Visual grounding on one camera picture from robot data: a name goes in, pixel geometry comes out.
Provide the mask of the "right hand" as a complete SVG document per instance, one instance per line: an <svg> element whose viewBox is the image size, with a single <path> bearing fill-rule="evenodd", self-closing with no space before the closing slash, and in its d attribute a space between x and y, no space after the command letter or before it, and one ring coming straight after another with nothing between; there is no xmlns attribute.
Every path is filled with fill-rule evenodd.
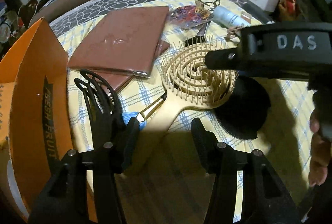
<svg viewBox="0 0 332 224"><path fill-rule="evenodd" d="M328 173L331 160L331 143L322 138L320 134L319 111L315 109L310 117L310 130L313 132L311 139L311 160L308 182L310 187L322 185Z"/></svg>

